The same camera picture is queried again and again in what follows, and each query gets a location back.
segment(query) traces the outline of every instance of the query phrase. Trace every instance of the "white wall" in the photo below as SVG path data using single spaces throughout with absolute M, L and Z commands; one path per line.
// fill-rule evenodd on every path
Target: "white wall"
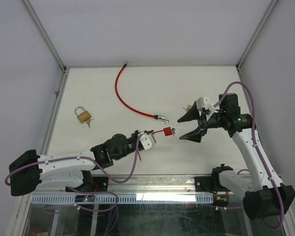
M 270 0 L 30 0 L 67 66 L 235 65 Z
M 295 0 L 279 2 L 242 76 L 256 100 L 265 150 L 284 182 L 295 189 Z
M 18 0 L 0 0 L 0 236 L 16 198 L 4 185 L 8 165 L 38 148 L 60 69 Z

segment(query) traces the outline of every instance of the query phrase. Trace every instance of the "metal connector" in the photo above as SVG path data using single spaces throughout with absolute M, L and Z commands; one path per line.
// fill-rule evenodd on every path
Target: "metal connector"
M 163 124 L 169 124 L 169 119 L 166 119 L 165 116 L 160 116 L 160 115 L 158 115 L 158 116 L 157 116 L 157 120 L 162 121 Z

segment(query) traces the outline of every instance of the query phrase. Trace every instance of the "red cable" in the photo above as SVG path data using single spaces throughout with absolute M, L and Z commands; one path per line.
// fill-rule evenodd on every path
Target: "red cable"
M 138 155 L 139 155 L 139 159 L 140 159 L 140 161 L 142 162 L 142 160 L 141 160 L 141 156 L 140 156 L 140 153 L 138 152 Z
M 96 187 L 95 190 L 94 190 L 94 192 L 96 192 L 97 189 L 98 189 L 98 185 L 97 185 L 97 183 L 94 183 L 93 185 Z
M 158 130 L 158 131 L 154 131 L 152 134 L 156 134 L 156 133 L 160 133 L 160 132 L 164 132 L 164 130 Z
M 138 110 L 136 110 L 136 109 L 130 107 L 130 106 L 129 106 L 128 104 L 126 104 L 126 103 L 123 101 L 123 99 L 120 97 L 119 92 L 118 92 L 118 88 L 117 88 L 117 84 L 118 84 L 119 77 L 120 77 L 122 71 L 126 68 L 126 66 L 127 66 L 127 64 L 123 65 L 123 67 L 121 68 L 120 72 L 118 73 L 117 78 L 116 78 L 116 81 L 115 81 L 115 92 L 116 92 L 116 95 L 117 95 L 119 101 L 120 101 L 125 107 L 129 108 L 130 110 L 132 110 L 132 111 L 134 111 L 134 112 L 136 112 L 136 113 L 138 113 L 138 114 L 141 114 L 141 115 L 146 116 L 146 117 L 152 117 L 152 118 L 154 118 L 154 115 L 150 115 L 150 114 L 147 114 L 147 113 L 144 113 L 144 112 L 140 112 L 140 111 L 138 111 Z

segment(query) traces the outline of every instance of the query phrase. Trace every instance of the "glass panel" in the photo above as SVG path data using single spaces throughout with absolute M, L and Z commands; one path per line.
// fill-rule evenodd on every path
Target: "glass panel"
M 229 198 L 229 207 L 239 205 L 234 195 Z M 83 206 L 107 209 L 111 205 Z M 202 204 L 120 204 L 118 216 L 116 209 L 93 213 L 72 205 L 35 204 L 30 206 L 28 218 L 23 233 L 26 236 L 250 236 L 249 232 L 256 236 L 285 235 L 283 229 L 274 231 L 261 220 L 246 222 L 242 208 L 216 210 Z M 278 217 L 267 222 L 276 225 Z
M 73 205 L 31 204 L 26 236 L 80 236 L 78 232 L 79 211 Z

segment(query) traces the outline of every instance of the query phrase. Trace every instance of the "white enclosure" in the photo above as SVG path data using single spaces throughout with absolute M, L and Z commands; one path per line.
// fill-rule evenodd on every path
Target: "white enclosure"
M 230 82 L 246 83 L 265 151 L 295 189 L 295 0 L 1 0 L 0 235 L 19 236 L 25 225 L 30 196 L 16 204 L 3 185 L 8 165 L 24 151 L 76 152 L 115 133 L 164 127 L 117 100 L 114 80 L 126 61 L 122 97 L 169 117 L 177 136 L 196 128 L 177 124 L 182 107 L 200 96 L 215 102 Z M 232 91 L 248 113 L 241 87 Z M 91 128 L 74 115 L 80 105 L 95 118 Z M 223 130 L 210 130 L 201 144 L 156 139 L 136 174 L 209 174 L 221 163 L 245 167 Z M 156 160 L 161 164 L 154 167 Z M 107 171 L 127 174 L 131 161 Z M 295 200 L 292 209 L 287 235 L 295 235 Z

